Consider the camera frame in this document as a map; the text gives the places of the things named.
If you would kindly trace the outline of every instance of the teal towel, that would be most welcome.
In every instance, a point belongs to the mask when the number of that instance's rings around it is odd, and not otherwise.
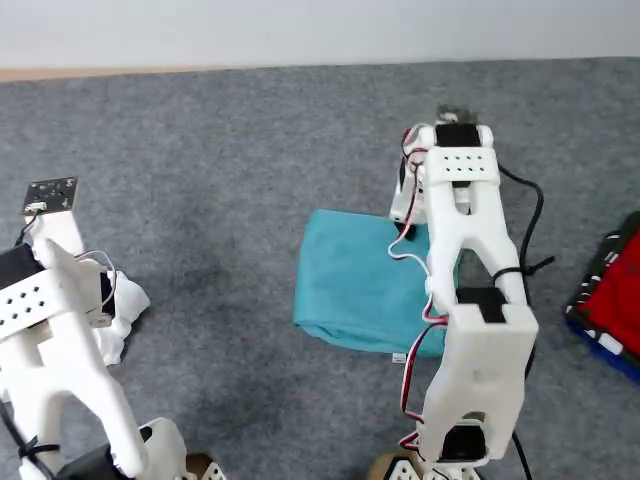
[[[340,347],[407,352],[427,326],[427,294],[417,262],[387,255],[397,235],[388,218],[315,211],[300,247],[294,324]],[[418,226],[415,239],[394,251],[426,258],[428,250],[427,228]],[[431,330],[418,354],[441,356],[444,336],[442,328]]]

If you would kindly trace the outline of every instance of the red object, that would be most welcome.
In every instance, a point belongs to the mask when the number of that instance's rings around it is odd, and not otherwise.
[[[596,327],[640,356],[640,233],[605,271],[589,299],[577,307]]]

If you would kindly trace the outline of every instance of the white cloth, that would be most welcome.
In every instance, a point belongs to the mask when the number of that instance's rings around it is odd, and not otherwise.
[[[113,283],[113,275],[109,273],[109,280]],[[105,365],[114,365],[122,361],[120,356],[124,349],[124,340],[131,333],[131,325],[150,305],[149,297],[142,287],[132,282],[127,276],[118,271],[116,291],[114,292],[116,302],[116,315],[111,322],[111,326],[93,329],[93,337],[100,349],[100,354]],[[43,342],[40,348],[47,349],[49,340]],[[0,398],[3,402],[8,402],[9,397],[2,381],[0,372]]]

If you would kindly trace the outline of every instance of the floor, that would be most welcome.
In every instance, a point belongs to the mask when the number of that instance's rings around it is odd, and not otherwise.
[[[230,479],[356,480],[412,426],[388,355],[291,324],[296,255],[316,208],[384,215],[402,131],[439,103],[494,128],[501,161],[546,208],[530,257],[541,331],[518,424],[536,478],[636,478],[638,386],[594,358],[561,307],[600,235],[637,208],[640,60],[431,63],[130,75],[0,85],[0,241],[26,183],[78,175],[77,218],[153,306],[111,369],[144,423],[175,420]],[[534,196],[505,180],[522,238]],[[466,282],[486,277],[466,265]],[[437,362],[417,366],[413,401]],[[105,441],[78,402],[70,457]],[[0,431],[0,474],[17,455]],[[513,451],[485,469],[523,478]]]

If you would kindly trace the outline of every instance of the red and white wire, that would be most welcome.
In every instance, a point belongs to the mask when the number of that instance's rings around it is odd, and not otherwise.
[[[387,248],[387,253],[394,260],[403,260],[405,258],[411,258],[415,260],[420,265],[420,267],[422,267],[422,269],[424,270],[424,273],[426,276],[425,291],[428,291],[426,287],[427,287],[427,280],[430,276],[430,273],[429,273],[429,268],[427,267],[426,262],[419,256],[412,253],[394,253],[393,252],[394,247],[398,245],[402,240],[404,240],[404,238],[407,235],[407,232],[409,231],[409,228],[411,228],[411,216],[414,212],[416,196],[418,191],[418,169],[424,163],[424,160],[419,162],[413,161],[412,157],[417,153],[427,153],[428,151],[426,148],[421,148],[421,147],[414,148],[409,153],[407,153],[405,150],[405,142],[407,138],[409,138],[413,134],[415,129],[418,127],[419,125],[415,125],[412,128],[406,130],[402,137],[402,156],[403,156],[403,160],[407,164],[407,167],[409,168],[409,171],[413,174],[413,188],[411,192],[411,200],[409,203],[409,208],[407,209],[407,215],[405,216],[405,219],[404,219],[404,228],[402,229],[398,237],[389,245],[389,247]],[[447,320],[448,320],[447,315],[431,316],[431,309],[433,308],[433,296],[431,295],[431,293],[429,293],[428,295],[429,295],[429,298],[427,300],[427,304],[425,305],[422,311],[422,318],[425,322],[429,323],[430,325],[418,336],[418,338],[415,339],[415,341],[411,345],[411,348],[409,349],[409,353],[407,355],[407,361],[405,363],[404,373],[402,376],[402,390],[400,395],[400,408],[402,410],[402,413],[405,416],[411,418],[412,420],[415,420],[416,422],[420,422],[420,423],[424,423],[424,420],[422,419],[422,417],[415,412],[407,410],[407,403],[409,401],[409,391],[411,389],[411,377],[413,374],[413,364],[415,362],[418,349],[420,348],[420,344],[424,340],[427,333],[429,333],[429,331],[434,327],[446,326]],[[398,442],[398,444],[406,450],[418,452],[419,451],[418,445],[413,443],[417,438],[418,438],[418,432],[414,431],[411,434],[407,435],[406,437],[402,438]]]

